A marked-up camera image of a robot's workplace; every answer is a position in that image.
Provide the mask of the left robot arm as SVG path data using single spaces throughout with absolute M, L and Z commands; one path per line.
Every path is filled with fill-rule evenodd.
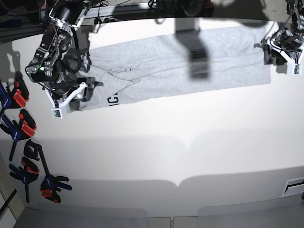
M 287 20 L 261 40 L 264 63 L 299 67 L 304 58 L 304 2 L 288 0 L 286 3 Z

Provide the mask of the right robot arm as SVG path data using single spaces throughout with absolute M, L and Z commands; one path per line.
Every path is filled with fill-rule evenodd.
M 56 108 L 89 101 L 97 86 L 94 78 L 77 76 L 85 55 L 80 51 L 76 32 L 95 4 L 95 0 L 47 2 L 47 27 L 25 72 L 32 82 L 42 86 Z

